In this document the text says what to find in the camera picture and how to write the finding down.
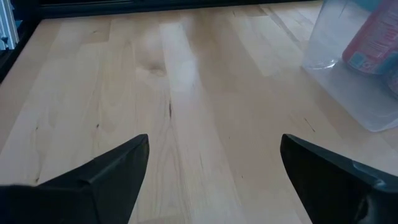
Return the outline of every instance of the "dark edge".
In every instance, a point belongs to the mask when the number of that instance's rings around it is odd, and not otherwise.
[[[78,4],[47,4],[38,8],[45,19],[60,17],[97,16],[123,14],[131,12],[167,11],[176,9],[195,9],[201,7],[238,6],[280,2],[298,2],[304,0],[138,0],[109,1]]]
[[[0,55],[0,84],[7,76],[8,72],[14,65],[19,54],[24,49],[26,43],[36,30],[36,27],[40,23],[41,19],[38,17],[31,18],[28,21],[23,21],[18,27],[19,42],[14,50],[5,50]]]

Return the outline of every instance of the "wooden table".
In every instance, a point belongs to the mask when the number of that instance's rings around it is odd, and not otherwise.
[[[131,223],[310,223],[283,133],[398,175],[398,130],[366,131],[300,68],[320,6],[42,21],[0,86],[0,183],[40,184],[139,133]]]

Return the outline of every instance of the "clear plastic container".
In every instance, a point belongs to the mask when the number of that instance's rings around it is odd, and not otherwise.
[[[341,57],[384,1],[389,0],[325,0],[303,61],[303,68],[373,132],[398,126],[398,98],[386,85],[388,74],[363,75]]]

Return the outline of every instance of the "wooden tabletop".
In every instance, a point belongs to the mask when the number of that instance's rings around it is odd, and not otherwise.
[[[0,183],[40,184],[140,133],[130,223],[310,223],[284,133],[398,175],[398,130],[365,130],[300,67],[320,6],[42,21],[0,86]]]

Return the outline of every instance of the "pink package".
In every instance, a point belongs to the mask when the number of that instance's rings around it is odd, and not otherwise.
[[[398,1],[380,3],[349,43],[342,58],[366,75],[385,74],[398,62]]]

